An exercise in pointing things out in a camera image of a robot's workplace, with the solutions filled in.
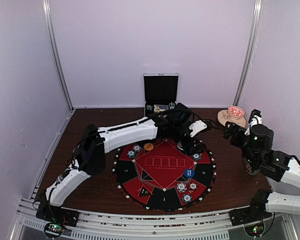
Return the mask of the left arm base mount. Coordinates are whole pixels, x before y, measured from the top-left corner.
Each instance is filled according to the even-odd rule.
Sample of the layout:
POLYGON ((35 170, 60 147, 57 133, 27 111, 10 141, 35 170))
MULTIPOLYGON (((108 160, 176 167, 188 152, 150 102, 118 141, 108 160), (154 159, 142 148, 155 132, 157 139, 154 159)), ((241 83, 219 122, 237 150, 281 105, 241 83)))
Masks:
POLYGON ((55 222, 63 226, 76 227, 79 212, 61 207, 45 206, 43 209, 39 209, 35 216, 38 219, 55 222))

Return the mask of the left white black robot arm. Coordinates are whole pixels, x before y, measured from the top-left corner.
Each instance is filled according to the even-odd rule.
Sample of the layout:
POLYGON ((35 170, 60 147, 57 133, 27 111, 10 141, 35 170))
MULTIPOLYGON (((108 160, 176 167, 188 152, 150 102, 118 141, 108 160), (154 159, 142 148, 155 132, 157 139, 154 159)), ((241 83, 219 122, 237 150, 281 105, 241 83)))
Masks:
POLYGON ((73 150, 70 164, 55 182, 39 195, 39 211, 51 222, 62 218, 59 208, 65 199, 85 180, 106 167, 106 154, 134 142, 168 138, 181 143, 187 155, 196 153, 195 136, 209 128, 201 117, 182 103, 173 109, 150 113, 135 121, 96 127, 90 124, 73 150))

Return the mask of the teal chip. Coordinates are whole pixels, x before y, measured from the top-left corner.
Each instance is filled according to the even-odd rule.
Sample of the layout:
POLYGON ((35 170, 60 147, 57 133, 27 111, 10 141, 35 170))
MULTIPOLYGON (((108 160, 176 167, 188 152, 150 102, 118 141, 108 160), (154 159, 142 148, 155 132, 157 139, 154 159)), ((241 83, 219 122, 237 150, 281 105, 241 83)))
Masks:
POLYGON ((134 159, 136 157, 136 152, 134 150, 129 150, 126 155, 129 159, 134 159))

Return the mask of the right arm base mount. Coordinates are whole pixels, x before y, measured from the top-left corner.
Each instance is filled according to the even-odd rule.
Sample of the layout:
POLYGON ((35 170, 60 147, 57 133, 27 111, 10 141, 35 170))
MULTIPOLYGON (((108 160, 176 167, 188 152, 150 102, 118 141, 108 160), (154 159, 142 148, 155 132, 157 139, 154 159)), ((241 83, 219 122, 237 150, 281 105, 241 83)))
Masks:
POLYGON ((271 193, 271 190, 260 189, 251 199, 249 206, 231 210, 229 218, 232 226, 245 225, 270 218, 272 213, 266 210, 266 203, 268 203, 268 197, 271 193))

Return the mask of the dark blue green chip stack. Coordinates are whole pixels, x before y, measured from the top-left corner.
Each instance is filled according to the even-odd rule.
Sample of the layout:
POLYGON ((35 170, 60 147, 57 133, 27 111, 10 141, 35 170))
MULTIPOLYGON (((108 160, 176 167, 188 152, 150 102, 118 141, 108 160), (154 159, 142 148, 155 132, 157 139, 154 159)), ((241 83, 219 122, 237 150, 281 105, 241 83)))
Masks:
POLYGON ((195 161, 195 162, 198 162, 200 161, 202 158, 202 155, 200 153, 195 153, 192 155, 192 159, 195 161))

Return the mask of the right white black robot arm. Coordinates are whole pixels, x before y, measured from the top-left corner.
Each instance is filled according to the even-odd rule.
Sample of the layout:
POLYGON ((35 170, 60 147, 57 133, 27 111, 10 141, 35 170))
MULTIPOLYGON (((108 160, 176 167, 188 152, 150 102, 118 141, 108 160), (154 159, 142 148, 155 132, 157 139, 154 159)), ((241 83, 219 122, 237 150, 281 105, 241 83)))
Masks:
MULTIPOLYGON (((276 182, 300 189, 300 160, 295 155, 272 149, 273 130, 263 124, 244 128, 228 121, 223 137, 241 149, 241 158, 247 161, 249 173, 261 173, 276 182)), ((300 196, 259 190, 251 200, 246 216, 256 221, 264 213, 300 215, 300 196)))

